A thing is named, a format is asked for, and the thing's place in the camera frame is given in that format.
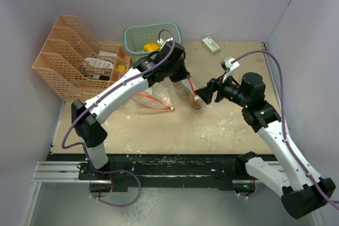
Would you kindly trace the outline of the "clear zip bag red seal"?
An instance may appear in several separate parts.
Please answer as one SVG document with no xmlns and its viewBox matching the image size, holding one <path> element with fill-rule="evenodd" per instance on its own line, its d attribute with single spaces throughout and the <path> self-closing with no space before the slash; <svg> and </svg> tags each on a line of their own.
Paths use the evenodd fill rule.
<svg viewBox="0 0 339 226">
<path fill-rule="evenodd" d="M 166 86 L 157 83 L 131 98 L 137 104 L 152 110 L 173 111 L 172 99 Z"/>
</svg>

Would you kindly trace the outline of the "yellow fake bell pepper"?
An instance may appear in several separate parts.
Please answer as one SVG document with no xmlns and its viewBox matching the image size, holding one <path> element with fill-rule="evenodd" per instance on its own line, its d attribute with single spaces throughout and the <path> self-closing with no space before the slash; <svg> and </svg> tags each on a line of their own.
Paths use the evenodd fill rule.
<svg viewBox="0 0 339 226">
<path fill-rule="evenodd" d="M 143 46 L 144 52 L 158 51 L 161 48 L 157 43 L 147 43 Z"/>
</svg>

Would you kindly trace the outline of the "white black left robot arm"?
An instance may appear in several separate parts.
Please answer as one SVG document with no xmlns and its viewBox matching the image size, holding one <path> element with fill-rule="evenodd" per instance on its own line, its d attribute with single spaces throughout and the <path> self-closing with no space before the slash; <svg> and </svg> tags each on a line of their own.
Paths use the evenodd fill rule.
<svg viewBox="0 0 339 226">
<path fill-rule="evenodd" d="M 174 83 L 189 78 L 184 60 L 185 48 L 177 42 L 167 41 L 159 51 L 141 57 L 122 78 L 99 95 L 86 102 L 76 100 L 72 103 L 72 129 L 85 143 L 92 163 L 90 172 L 96 179 L 104 179 L 109 174 L 103 144 L 108 134 L 102 124 L 127 100 L 165 78 Z"/>
</svg>

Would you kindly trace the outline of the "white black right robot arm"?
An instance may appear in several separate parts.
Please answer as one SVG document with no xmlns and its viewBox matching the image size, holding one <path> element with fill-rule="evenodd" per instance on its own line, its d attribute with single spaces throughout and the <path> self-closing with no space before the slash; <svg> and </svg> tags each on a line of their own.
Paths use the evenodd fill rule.
<svg viewBox="0 0 339 226">
<path fill-rule="evenodd" d="M 265 83 L 261 75 L 246 73 L 238 84 L 232 77 L 211 79 L 207 85 L 196 90 L 196 94 L 206 103 L 223 99 L 242 107 L 245 122 L 271 148 L 284 172 L 268 165 L 253 152 L 238 158 L 236 175 L 241 179 L 250 176 L 259 179 L 273 190 L 285 210 L 299 219 L 314 210 L 331 204 L 336 209 L 338 202 L 331 200 L 336 186 L 331 178 L 322 178 L 301 154 L 286 133 L 276 109 L 265 98 Z"/>
</svg>

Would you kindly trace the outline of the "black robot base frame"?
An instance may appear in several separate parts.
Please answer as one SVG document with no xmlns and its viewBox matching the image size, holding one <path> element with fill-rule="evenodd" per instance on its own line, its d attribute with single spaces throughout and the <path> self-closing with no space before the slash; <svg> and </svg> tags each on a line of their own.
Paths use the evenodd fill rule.
<svg viewBox="0 0 339 226">
<path fill-rule="evenodd" d="M 73 162 L 80 180 L 98 185 L 112 184 L 114 192 L 130 187 L 216 188 L 220 191 L 254 193 L 260 181 L 242 172 L 237 155 L 109 154 L 109 164 L 98 171 L 81 154 L 52 154 L 48 162 Z"/>
</svg>

